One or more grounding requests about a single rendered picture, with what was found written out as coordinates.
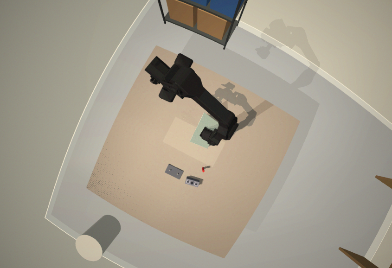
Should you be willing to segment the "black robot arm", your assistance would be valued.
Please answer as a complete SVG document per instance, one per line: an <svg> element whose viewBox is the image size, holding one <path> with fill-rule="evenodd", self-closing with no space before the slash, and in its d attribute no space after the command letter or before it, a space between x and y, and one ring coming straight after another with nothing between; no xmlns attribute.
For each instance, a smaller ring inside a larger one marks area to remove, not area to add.
<svg viewBox="0 0 392 268"><path fill-rule="evenodd" d="M145 69L150 74L150 82L162 84L170 93L180 98L192 98L218 122L218 129L213 131L204 127L200 137L209 145L218 146L222 139L230 140L238 127L238 118L227 110L202 84L200 77L191 67L176 64L170 68L156 56Z"/></svg>

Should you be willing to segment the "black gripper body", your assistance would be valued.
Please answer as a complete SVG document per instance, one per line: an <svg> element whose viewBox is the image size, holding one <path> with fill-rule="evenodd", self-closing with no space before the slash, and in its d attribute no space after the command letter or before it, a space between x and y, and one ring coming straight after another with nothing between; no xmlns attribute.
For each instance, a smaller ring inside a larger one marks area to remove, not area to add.
<svg viewBox="0 0 392 268"><path fill-rule="evenodd" d="M189 57L186 57L185 55L179 53L176 60L175 60L175 63L191 67L193 60L190 59ZM167 89L162 88L159 93L159 98L161 98L165 101L168 101L168 102L173 102L175 97L176 97L176 95L170 93Z"/></svg>

